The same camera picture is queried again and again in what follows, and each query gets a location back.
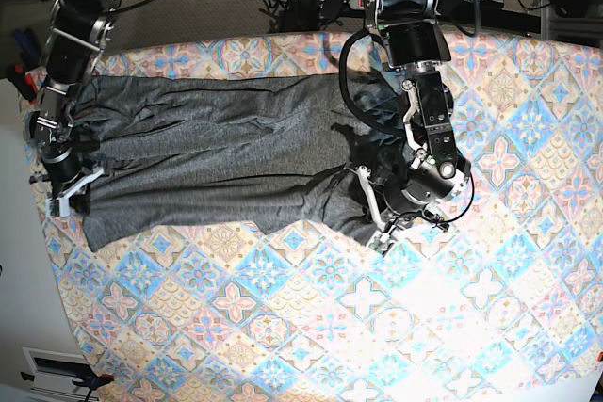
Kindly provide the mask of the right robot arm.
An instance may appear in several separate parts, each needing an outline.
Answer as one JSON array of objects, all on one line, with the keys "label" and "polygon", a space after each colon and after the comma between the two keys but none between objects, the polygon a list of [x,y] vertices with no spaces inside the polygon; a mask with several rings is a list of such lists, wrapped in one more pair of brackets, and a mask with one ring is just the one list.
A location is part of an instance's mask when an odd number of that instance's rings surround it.
[{"label": "right robot arm", "polygon": [[84,202],[90,184],[105,175],[102,166],[84,160],[99,149],[99,142],[76,130],[72,111],[105,52],[121,2],[56,0],[53,4],[41,57],[46,77],[25,129],[45,170],[39,179],[51,185],[44,203],[49,217],[67,217],[73,204]]}]

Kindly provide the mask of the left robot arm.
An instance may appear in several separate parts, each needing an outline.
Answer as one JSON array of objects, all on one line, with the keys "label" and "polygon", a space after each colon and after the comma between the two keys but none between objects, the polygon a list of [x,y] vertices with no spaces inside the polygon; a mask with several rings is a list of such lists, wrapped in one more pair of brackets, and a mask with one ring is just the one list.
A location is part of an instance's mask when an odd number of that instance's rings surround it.
[{"label": "left robot arm", "polygon": [[[361,0],[365,27],[344,44],[339,87],[351,114],[386,136],[367,163],[356,162],[357,176],[375,230],[367,247],[385,255],[403,232],[422,219],[443,232],[450,220],[431,211],[474,186],[471,163],[458,149],[451,115],[453,97],[438,65],[451,60],[436,17],[439,0]],[[385,68],[401,75],[395,123],[388,125],[350,96],[347,60],[352,46],[371,37],[386,53]]]}]

